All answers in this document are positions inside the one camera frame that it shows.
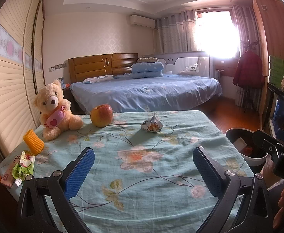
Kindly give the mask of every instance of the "green box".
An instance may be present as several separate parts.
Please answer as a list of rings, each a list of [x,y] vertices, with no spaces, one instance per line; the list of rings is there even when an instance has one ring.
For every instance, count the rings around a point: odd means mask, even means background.
[[[269,69],[269,75],[272,76],[272,77],[275,77],[277,79],[282,80],[283,76],[284,76],[284,73],[283,72],[279,72],[277,70]]]
[[[269,56],[269,68],[283,73],[284,75],[284,60],[274,56]]]
[[[268,76],[268,81],[274,85],[276,85],[277,87],[281,87],[281,82],[282,82],[282,79],[280,78],[276,78],[276,77],[273,77],[273,76]]]

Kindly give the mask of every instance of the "air conditioner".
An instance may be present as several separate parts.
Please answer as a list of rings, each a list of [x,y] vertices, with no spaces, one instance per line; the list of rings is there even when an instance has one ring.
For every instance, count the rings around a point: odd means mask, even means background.
[[[130,24],[146,26],[152,29],[155,28],[155,20],[137,15],[132,15],[130,17]]]

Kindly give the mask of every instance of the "blue folded quilt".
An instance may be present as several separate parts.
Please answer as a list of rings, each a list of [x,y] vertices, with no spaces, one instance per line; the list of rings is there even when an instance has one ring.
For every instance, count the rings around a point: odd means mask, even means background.
[[[162,71],[162,70],[163,70],[163,64],[161,62],[155,62],[155,63],[141,62],[133,64],[131,66],[131,71],[133,73]]]
[[[113,79],[119,79],[119,77],[108,74],[108,75],[103,75],[103,76],[98,76],[98,77],[93,77],[93,78],[87,78],[87,79],[84,79],[83,84],[91,84],[95,82],[101,82],[101,81],[113,80]]]
[[[162,71],[152,71],[143,73],[131,73],[133,79],[162,77]]]

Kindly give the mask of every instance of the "blue bedsheet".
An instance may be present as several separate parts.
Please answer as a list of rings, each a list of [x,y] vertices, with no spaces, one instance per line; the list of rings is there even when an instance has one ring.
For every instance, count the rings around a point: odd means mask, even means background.
[[[222,88],[213,78],[164,74],[162,78],[132,79],[129,74],[119,79],[94,84],[73,83],[70,88],[76,101],[90,112],[109,104],[114,112],[190,110]]]
[[[91,147],[94,165],[70,201],[93,233],[196,232],[217,198],[192,160],[193,149],[202,146],[211,158],[240,176],[253,173],[202,112],[157,112],[164,125],[158,134],[140,128],[153,114],[115,113],[113,122],[101,129],[93,126],[89,115],[81,116],[82,129],[45,141],[44,150],[35,158],[35,178],[63,170],[85,147]],[[35,130],[41,139],[42,131],[42,125]],[[0,164],[0,174],[27,149],[25,142],[17,146]],[[18,200],[21,187],[9,191]],[[57,227],[65,232],[50,197],[47,203]],[[239,205],[237,199],[230,225]]]

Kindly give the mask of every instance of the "bedside table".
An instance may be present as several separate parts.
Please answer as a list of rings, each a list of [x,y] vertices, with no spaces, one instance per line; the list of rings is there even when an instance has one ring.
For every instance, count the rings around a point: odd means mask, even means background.
[[[70,88],[63,89],[63,98],[71,102],[71,111],[73,115],[85,115],[84,111],[75,101]]]
[[[229,76],[234,77],[236,73],[236,69],[238,66],[238,59],[230,58],[230,59],[213,59],[214,69],[221,71],[221,76]]]

